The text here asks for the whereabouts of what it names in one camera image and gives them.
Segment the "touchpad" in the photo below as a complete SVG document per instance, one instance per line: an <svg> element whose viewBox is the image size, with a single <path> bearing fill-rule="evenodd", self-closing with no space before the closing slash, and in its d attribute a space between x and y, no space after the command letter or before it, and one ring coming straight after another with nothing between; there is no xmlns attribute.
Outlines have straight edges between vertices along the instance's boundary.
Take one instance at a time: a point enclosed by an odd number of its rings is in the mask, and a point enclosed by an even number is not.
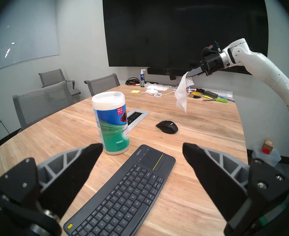
<svg viewBox="0 0 289 236"><path fill-rule="evenodd" d="M160 151L150 149L141 160L141 164L151 168L153 171L158 171L162 165L166 155Z"/></svg>

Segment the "chair armrest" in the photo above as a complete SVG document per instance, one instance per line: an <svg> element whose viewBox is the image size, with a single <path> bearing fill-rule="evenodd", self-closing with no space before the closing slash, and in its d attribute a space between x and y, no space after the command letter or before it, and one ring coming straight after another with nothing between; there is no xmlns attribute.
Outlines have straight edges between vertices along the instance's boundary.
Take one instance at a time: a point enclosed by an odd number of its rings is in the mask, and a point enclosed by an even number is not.
<svg viewBox="0 0 289 236"><path fill-rule="evenodd" d="M75 88L75 81L74 80L66 80L66 82L72 82L72 89Z"/></svg>

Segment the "spray bottle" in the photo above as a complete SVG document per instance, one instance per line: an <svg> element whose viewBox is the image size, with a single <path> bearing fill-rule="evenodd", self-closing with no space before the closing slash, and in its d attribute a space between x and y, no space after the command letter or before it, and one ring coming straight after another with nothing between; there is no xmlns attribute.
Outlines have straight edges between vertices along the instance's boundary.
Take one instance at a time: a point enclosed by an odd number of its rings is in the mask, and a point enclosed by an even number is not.
<svg viewBox="0 0 289 236"><path fill-rule="evenodd" d="M140 87L144 87L144 71L145 71L145 69L141 69L141 73L140 73Z"/></svg>

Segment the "whiteboard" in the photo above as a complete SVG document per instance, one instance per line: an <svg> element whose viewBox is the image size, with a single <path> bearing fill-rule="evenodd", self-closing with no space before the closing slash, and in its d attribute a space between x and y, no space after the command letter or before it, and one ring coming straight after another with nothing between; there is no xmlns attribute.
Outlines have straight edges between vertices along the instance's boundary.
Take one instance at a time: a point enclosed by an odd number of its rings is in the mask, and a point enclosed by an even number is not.
<svg viewBox="0 0 289 236"><path fill-rule="evenodd" d="M58 54L55 0L11 0L0 13L0 69Z"/></svg>

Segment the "disinfecting wipes canister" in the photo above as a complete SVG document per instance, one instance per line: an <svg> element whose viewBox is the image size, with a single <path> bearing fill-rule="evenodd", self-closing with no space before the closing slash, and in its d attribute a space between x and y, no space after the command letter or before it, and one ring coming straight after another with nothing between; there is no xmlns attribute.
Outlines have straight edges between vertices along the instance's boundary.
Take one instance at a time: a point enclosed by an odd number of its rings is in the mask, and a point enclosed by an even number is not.
<svg viewBox="0 0 289 236"><path fill-rule="evenodd" d="M117 155L129 148L125 96L110 91L92 97L96 123L107 154Z"/></svg>

